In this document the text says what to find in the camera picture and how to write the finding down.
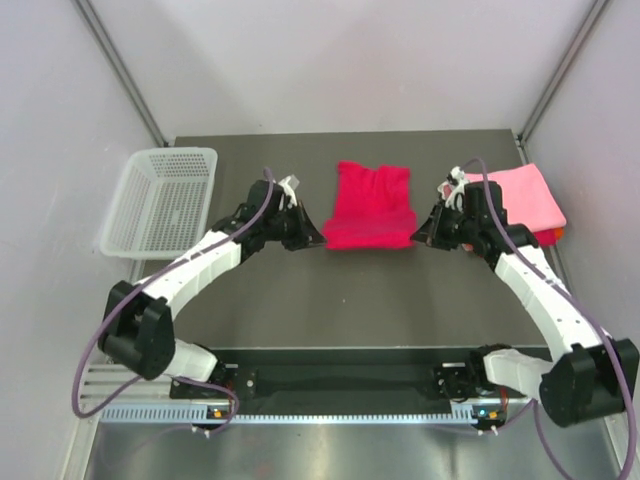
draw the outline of white panel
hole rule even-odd
[[[0,2],[3,478],[54,478],[71,380],[128,262],[98,253],[124,163],[152,141],[68,0]]]
[[[96,0],[165,136],[520,129],[591,0]]]
[[[628,336],[636,345],[638,25],[639,2],[612,2],[530,142],[531,157],[567,216],[560,251],[578,299],[612,335]]]

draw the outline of metal pole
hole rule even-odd
[[[140,118],[142,119],[144,125],[147,127],[147,130],[149,130],[149,133],[153,137],[154,141],[159,147],[166,147],[167,141],[162,135],[160,127],[158,127],[158,124],[153,118],[153,115],[151,114],[149,107],[147,107],[147,104],[145,103],[144,98],[142,97],[142,94],[138,89],[138,86],[134,82],[133,77],[122,61],[122,57],[111,41],[111,37],[109,36],[109,33],[100,20],[100,17],[98,16],[95,8],[93,8],[91,1],[71,0],[71,2],[76,6],[78,12],[87,23],[91,34],[104,52],[109,65],[118,77],[118,80],[120,80],[120,83],[124,87],[127,96],[133,102],[133,106],[140,115]]]
[[[549,108],[551,100],[560,88],[560,85],[567,76],[567,73],[571,69],[576,58],[584,48],[587,39],[598,23],[598,20],[602,18],[602,14],[611,3],[613,3],[613,0],[596,0],[591,5],[589,12],[571,40],[569,47],[562,55],[562,59],[551,76],[551,79],[542,91],[542,95],[529,115],[522,132],[518,135],[518,139],[522,143],[526,144],[529,138],[531,138],[531,134],[540,122],[544,113],[547,111],[547,108]]]

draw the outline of plastic basket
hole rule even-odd
[[[179,257],[204,234],[218,154],[211,148],[135,153],[120,179],[100,250],[140,260]]]

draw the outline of red cloth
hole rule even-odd
[[[355,162],[338,164],[338,198],[322,234],[327,248],[406,248],[416,231],[409,206],[409,169],[383,165],[378,170]]]

